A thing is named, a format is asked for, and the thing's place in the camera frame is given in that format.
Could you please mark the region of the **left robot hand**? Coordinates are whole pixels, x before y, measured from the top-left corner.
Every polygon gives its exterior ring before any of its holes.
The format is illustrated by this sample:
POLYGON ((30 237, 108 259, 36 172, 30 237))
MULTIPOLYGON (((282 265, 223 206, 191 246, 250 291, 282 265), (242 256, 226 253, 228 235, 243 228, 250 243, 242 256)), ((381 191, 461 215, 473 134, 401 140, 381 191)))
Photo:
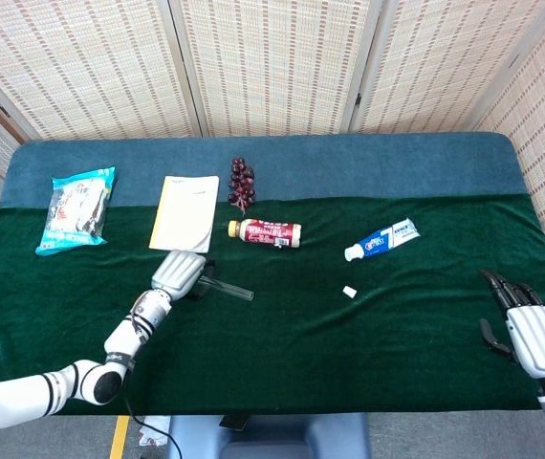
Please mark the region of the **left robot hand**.
POLYGON ((171 301, 182 299, 203 273, 207 259, 191 251, 170 251, 151 279, 151 287, 164 291, 171 301))

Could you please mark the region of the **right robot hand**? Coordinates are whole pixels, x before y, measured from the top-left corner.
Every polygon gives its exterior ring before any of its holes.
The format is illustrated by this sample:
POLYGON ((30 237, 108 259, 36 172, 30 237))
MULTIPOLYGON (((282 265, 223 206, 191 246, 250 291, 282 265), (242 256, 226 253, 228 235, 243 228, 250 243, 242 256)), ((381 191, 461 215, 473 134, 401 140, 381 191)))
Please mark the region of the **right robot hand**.
POLYGON ((513 284, 501 274, 482 270, 512 344, 494 336, 490 323, 481 318, 479 329, 489 349, 521 365, 537 381, 545 381, 545 303, 527 284, 513 284))

